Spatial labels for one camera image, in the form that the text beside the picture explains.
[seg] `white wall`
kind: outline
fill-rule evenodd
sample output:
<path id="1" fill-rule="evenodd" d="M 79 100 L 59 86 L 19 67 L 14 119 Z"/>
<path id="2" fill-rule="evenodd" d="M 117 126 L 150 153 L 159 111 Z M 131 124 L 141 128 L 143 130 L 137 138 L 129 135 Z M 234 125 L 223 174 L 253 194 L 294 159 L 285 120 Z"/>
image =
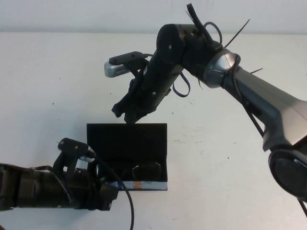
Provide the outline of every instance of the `white wall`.
<path id="1" fill-rule="evenodd" d="M 0 31 L 156 33 L 191 23 L 188 3 L 223 33 L 307 34 L 306 0 L 1 0 Z"/>

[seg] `white background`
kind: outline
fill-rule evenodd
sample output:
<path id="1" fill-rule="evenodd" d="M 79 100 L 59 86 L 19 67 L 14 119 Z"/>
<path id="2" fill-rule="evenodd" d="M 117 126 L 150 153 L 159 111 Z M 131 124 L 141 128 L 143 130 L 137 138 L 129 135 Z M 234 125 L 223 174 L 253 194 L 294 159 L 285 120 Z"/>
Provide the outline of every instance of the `white background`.
<path id="1" fill-rule="evenodd" d="M 52 165 L 62 138 L 86 142 L 86 123 L 123 123 L 111 108 L 132 75 L 106 78 L 104 62 L 132 50 L 152 53 L 155 41 L 155 34 L 0 33 L 0 162 Z M 244 69 L 263 67 L 258 77 L 307 100 L 307 36 L 242 34 L 229 49 L 241 55 Z M 244 108 L 222 89 L 202 90 L 184 72 L 190 95 L 171 92 L 140 121 L 168 125 L 168 191 L 131 193 L 135 230 L 305 230 L 306 217 L 274 181 L 269 152 Z M 187 91 L 182 79 L 176 86 Z M 129 224 L 124 192 L 109 212 L 0 212 L 7 230 L 128 230 Z"/>
<path id="2" fill-rule="evenodd" d="M 1 0 L 0 31 L 156 33 L 167 23 L 200 20 L 235 33 L 307 33 L 306 0 Z"/>

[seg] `robotic arm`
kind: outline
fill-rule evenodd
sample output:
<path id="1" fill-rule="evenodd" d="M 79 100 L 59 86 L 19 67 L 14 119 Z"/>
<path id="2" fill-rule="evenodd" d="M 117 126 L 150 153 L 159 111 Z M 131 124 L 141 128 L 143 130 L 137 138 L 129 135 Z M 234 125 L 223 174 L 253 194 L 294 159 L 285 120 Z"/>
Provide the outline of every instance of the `robotic arm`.
<path id="1" fill-rule="evenodd" d="M 156 110 L 186 69 L 208 87 L 222 87 L 244 106 L 263 136 L 263 150 L 271 151 L 269 167 L 276 182 L 307 202 L 307 102 L 241 68 L 240 56 L 212 40 L 205 29 L 208 23 L 200 23 L 191 4 L 188 11 L 194 24 L 164 25 L 150 61 L 147 54 L 132 52 L 105 64 L 107 77 L 129 71 L 135 76 L 112 111 L 117 117 L 125 113 L 127 123 L 137 122 Z M 265 125 L 264 131 L 254 116 Z"/>

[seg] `white tabletop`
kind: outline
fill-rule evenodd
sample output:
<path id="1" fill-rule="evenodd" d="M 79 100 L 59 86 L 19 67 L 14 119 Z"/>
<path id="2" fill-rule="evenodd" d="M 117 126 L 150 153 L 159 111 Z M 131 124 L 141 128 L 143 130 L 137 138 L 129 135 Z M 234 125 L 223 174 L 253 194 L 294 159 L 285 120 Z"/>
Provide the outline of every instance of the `white tabletop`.
<path id="1" fill-rule="evenodd" d="M 224 43 L 231 38 L 224 36 Z M 131 74 L 104 76 L 109 57 L 153 53 L 155 34 L 0 33 L 0 162 L 53 165 L 58 141 L 86 142 L 86 123 L 123 123 L 111 112 Z M 307 100 L 307 36 L 240 35 L 229 49 L 249 71 Z M 168 123 L 168 191 L 132 192 L 136 230 L 304 230 L 297 200 L 274 181 L 269 152 L 243 107 L 222 89 L 191 82 L 142 123 Z M 186 92 L 182 79 L 178 90 Z M 127 230 L 124 192 L 111 211 L 21 209 L 0 213 L 7 230 Z"/>

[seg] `black box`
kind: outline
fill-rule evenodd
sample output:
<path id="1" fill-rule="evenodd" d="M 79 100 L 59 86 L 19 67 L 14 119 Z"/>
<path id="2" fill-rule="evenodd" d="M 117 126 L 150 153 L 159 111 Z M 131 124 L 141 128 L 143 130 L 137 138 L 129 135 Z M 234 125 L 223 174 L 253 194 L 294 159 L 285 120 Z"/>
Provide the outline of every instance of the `black box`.
<path id="1" fill-rule="evenodd" d="M 87 144 L 128 189 L 167 190 L 167 124 L 87 124 Z M 96 161 L 88 170 L 122 190 Z"/>

